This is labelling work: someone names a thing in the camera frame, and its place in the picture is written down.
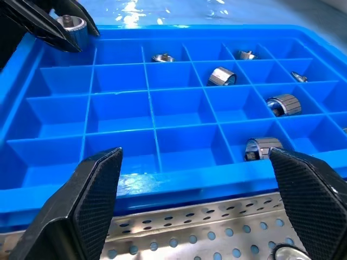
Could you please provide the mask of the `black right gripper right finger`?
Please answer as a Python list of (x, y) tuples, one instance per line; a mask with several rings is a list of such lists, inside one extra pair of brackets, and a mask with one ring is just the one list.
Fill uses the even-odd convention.
[(325, 161), (269, 150), (286, 214), (312, 260), (347, 260), (347, 182)]

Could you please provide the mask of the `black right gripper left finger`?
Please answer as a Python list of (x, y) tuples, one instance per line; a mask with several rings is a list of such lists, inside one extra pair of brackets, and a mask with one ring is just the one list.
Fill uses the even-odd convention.
[(42, 206), (9, 260), (99, 260), (123, 159), (110, 148), (84, 159)]

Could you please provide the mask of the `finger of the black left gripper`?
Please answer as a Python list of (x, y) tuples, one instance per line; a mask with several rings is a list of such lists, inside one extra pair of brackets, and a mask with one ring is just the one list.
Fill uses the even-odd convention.
[(60, 23), (29, 0), (0, 0), (0, 14), (60, 51), (82, 51)]
[(62, 14), (80, 17), (87, 23), (88, 32), (98, 37), (100, 32), (88, 11), (77, 0), (61, 0)]

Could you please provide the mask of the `metal roller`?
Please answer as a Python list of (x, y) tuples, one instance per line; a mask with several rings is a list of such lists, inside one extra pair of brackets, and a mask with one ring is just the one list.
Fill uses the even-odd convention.
[(290, 244), (277, 244), (267, 260), (312, 260), (307, 252)]
[(155, 54), (152, 56), (152, 62), (175, 62), (175, 58), (168, 53)]
[(208, 78), (207, 86), (232, 86), (236, 84), (237, 75), (223, 67), (217, 67)]
[(268, 98), (266, 104), (276, 117), (292, 116), (301, 113), (301, 104), (292, 94), (281, 94)]
[(88, 29), (84, 19), (77, 16), (63, 15), (56, 20), (63, 26), (65, 31), (69, 33), (81, 49), (88, 45)]
[(301, 83), (303, 83), (303, 82), (308, 82), (308, 79), (307, 79), (306, 76), (302, 76), (302, 75), (298, 74), (297, 72), (292, 71), (292, 72), (291, 72), (291, 75), (292, 75), (292, 77), (293, 77), (294, 79), (296, 79), (298, 82), (301, 82)]
[(236, 57), (239, 60), (257, 60), (259, 58), (258, 55), (255, 55), (252, 51), (242, 50), (236, 52)]
[(273, 137), (250, 138), (246, 142), (245, 161), (268, 159), (269, 150), (272, 147), (283, 148), (283, 145)]

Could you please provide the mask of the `blue compartment tray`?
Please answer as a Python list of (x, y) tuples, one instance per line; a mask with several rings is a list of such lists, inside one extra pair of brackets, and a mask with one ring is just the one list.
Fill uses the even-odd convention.
[[(84, 159), (123, 149), (117, 216), (277, 189), (250, 138), (275, 137), (347, 179), (347, 53), (295, 25), (102, 26), (83, 53), (26, 34), (0, 71), (0, 232), (25, 229)], [(257, 60), (239, 60), (252, 51)], [(175, 62), (152, 62), (168, 53)], [(207, 86), (217, 67), (232, 86)], [(298, 82), (297, 72), (308, 82)], [(301, 113), (276, 117), (292, 94)]]

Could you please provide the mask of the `perforated steel tray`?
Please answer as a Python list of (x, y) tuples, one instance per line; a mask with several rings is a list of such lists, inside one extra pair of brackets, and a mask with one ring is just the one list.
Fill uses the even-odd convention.
[(100, 260), (267, 260), (303, 245), (278, 193), (112, 219)]

